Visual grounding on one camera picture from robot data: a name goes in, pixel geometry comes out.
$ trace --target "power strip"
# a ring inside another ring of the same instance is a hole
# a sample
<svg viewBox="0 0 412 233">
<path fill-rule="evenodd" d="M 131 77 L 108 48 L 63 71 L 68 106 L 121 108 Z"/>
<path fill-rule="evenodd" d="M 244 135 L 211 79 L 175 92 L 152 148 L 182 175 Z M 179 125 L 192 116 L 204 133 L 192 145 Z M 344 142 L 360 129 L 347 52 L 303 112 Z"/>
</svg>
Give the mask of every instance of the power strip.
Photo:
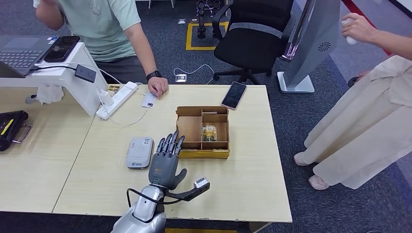
<svg viewBox="0 0 412 233">
<path fill-rule="evenodd" d="M 104 105 L 96 112 L 100 120 L 107 120 L 138 89 L 136 83 L 128 82 L 113 97 L 113 104 Z"/>
</svg>

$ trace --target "green t-shirt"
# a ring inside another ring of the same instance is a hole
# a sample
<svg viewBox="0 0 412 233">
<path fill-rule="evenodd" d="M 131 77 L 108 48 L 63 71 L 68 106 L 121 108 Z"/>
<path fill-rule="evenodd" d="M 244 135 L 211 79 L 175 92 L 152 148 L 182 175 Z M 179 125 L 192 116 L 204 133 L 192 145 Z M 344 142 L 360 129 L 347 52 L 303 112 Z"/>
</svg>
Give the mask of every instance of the green t-shirt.
<svg viewBox="0 0 412 233">
<path fill-rule="evenodd" d="M 109 62 L 135 54 L 124 30 L 140 23 L 134 0 L 56 0 L 73 35 L 95 61 Z M 40 0 L 33 0 L 37 8 Z"/>
</svg>

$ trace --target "white monitor stand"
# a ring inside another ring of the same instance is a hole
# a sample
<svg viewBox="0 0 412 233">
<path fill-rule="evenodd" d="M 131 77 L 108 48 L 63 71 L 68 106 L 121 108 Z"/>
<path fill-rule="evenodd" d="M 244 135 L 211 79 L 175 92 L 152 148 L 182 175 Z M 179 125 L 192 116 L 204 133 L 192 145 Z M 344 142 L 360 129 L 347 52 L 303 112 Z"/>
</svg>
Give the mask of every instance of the white monitor stand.
<svg viewBox="0 0 412 233">
<path fill-rule="evenodd" d="M 84 110 L 93 117 L 99 108 L 100 100 L 97 96 L 97 90 L 107 89 L 107 82 L 98 70 L 90 53 L 87 51 L 84 43 L 77 43 L 74 50 L 71 52 L 67 63 L 80 63 L 93 67 L 87 67 L 95 70 L 96 80 L 94 83 L 87 82 L 74 76 L 74 70 L 67 68 L 50 68 L 39 71 L 34 71 L 26 78 L 0 78 L 0 87 L 39 87 L 41 85 L 56 85 L 67 89 L 69 93 L 79 102 Z M 76 68 L 76 64 L 62 64 Z"/>
<path fill-rule="evenodd" d="M 285 72 L 278 72 L 280 92 L 313 93 L 309 73 L 336 48 L 340 0 L 316 0 L 308 27 Z"/>
</svg>

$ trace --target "laptop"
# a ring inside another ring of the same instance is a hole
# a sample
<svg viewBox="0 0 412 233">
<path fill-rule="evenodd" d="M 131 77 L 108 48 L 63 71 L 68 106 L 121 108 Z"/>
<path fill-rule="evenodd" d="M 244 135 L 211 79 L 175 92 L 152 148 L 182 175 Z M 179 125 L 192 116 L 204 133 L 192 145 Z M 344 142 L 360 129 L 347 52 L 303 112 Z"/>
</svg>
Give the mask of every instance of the laptop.
<svg viewBox="0 0 412 233">
<path fill-rule="evenodd" d="M 0 78 L 25 78 L 45 56 L 56 36 L 0 36 Z"/>
</svg>

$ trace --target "cardboard box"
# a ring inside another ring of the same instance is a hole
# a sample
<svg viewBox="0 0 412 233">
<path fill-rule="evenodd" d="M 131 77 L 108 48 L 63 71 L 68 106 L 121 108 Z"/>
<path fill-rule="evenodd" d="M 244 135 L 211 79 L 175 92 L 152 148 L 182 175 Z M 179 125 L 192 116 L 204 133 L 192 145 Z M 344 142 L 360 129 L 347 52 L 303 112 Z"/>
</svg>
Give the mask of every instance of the cardboard box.
<svg viewBox="0 0 412 233">
<path fill-rule="evenodd" d="M 184 135 L 185 141 L 179 158 L 220 158 L 229 157 L 229 111 L 220 106 L 181 106 L 177 107 L 177 139 Z M 214 125 L 217 141 L 202 141 L 202 127 Z"/>
</svg>

